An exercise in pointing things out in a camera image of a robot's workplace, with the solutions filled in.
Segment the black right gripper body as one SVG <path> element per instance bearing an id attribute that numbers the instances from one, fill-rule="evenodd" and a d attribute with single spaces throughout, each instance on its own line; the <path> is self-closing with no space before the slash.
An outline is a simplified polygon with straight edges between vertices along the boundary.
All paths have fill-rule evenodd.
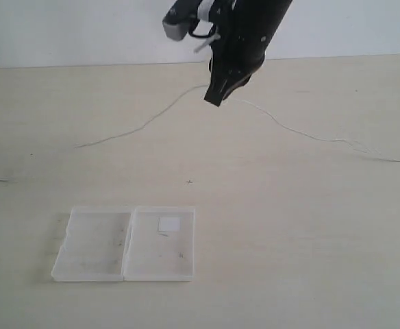
<path id="1" fill-rule="evenodd" d="M 264 63 L 265 37 L 214 37 L 210 42 L 210 80 L 249 79 Z"/>

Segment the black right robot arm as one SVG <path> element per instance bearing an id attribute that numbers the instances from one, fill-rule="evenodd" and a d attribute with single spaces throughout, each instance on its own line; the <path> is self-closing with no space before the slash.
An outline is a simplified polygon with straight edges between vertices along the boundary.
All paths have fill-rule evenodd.
<path id="1" fill-rule="evenodd" d="M 219 1 L 210 18 L 216 38 L 210 43 L 210 84 L 204 100 L 219 106 L 262 66 L 266 49 L 290 1 Z"/>

